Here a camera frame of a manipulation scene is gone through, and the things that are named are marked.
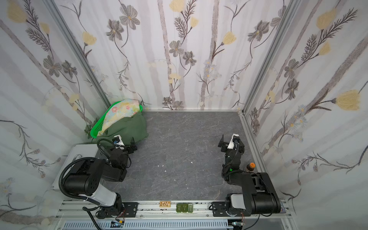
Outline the green skirt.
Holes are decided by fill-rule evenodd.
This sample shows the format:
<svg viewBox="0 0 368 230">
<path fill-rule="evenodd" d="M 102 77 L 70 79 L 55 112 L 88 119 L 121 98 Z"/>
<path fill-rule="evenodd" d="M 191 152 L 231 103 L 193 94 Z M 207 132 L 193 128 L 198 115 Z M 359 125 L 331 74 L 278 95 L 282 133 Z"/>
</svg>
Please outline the green skirt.
<svg viewBox="0 0 368 230">
<path fill-rule="evenodd" d="M 113 141 L 113 137 L 120 135 L 122 142 L 127 145 L 132 139 L 136 143 L 144 140 L 149 136 L 147 132 L 146 119 L 142 112 L 137 112 L 132 117 L 124 117 L 110 126 L 104 133 L 92 140 L 92 143 L 97 143 L 99 139 L 107 139 Z"/>
</svg>

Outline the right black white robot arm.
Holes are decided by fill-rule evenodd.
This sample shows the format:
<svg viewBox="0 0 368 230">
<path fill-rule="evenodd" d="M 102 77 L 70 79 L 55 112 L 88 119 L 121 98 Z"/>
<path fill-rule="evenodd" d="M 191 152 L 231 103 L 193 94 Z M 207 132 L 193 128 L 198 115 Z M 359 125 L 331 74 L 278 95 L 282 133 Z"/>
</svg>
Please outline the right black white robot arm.
<svg viewBox="0 0 368 230">
<path fill-rule="evenodd" d="M 221 208 L 213 204 L 213 215 L 244 216 L 253 214 L 272 215 L 281 212 L 281 201 L 266 172 L 255 173 L 254 170 L 240 168 L 245 145 L 238 134 L 233 134 L 226 142 L 221 137 L 218 147 L 225 153 L 221 177 L 229 185 L 241 187 L 241 193 L 228 194 Z"/>
</svg>

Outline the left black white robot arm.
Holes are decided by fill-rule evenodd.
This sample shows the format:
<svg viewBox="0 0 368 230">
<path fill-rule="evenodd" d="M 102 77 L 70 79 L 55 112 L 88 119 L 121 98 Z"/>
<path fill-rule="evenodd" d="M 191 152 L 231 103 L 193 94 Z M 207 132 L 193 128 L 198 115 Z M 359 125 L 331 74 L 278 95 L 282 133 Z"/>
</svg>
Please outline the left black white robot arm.
<svg viewBox="0 0 368 230">
<path fill-rule="evenodd" d="M 69 163 L 58 179 L 60 191 L 72 199 L 94 204 L 94 208 L 83 208 L 92 220 L 134 217 L 138 204 L 124 203 L 120 194 L 100 181 L 124 181 L 132 164 L 130 155 L 138 149 L 135 140 L 125 144 L 117 135 L 112 140 L 99 139 L 96 146 L 103 157 L 82 157 Z"/>
</svg>

